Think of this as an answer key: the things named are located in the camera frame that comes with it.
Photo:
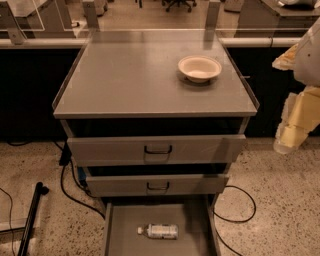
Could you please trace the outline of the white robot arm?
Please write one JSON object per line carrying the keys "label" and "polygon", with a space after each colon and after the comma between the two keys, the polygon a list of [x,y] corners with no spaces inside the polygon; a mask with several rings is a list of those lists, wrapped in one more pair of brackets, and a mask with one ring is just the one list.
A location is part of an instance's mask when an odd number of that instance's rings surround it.
{"label": "white robot arm", "polygon": [[285,101],[273,148],[280,154],[297,150],[320,125],[320,18],[301,40],[276,58],[272,67],[292,70],[305,88]]}

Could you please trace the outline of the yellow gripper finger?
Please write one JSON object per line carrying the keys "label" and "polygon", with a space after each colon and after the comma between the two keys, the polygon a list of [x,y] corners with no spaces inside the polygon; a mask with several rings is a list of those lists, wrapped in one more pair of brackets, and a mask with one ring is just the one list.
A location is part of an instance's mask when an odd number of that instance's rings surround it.
{"label": "yellow gripper finger", "polygon": [[290,93],[285,101],[273,148],[280,154],[297,150],[312,129],[310,97]]}
{"label": "yellow gripper finger", "polygon": [[291,46],[287,51],[285,51],[272,62],[272,67],[282,71],[292,70],[295,65],[297,48],[297,44]]}

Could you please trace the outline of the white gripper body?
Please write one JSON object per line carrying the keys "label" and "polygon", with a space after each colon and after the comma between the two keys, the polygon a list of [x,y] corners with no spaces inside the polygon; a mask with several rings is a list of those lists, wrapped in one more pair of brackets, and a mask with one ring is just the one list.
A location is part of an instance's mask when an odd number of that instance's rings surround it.
{"label": "white gripper body", "polygon": [[320,124],[320,88],[306,86],[299,94],[290,93],[289,117],[286,127],[305,134]]}

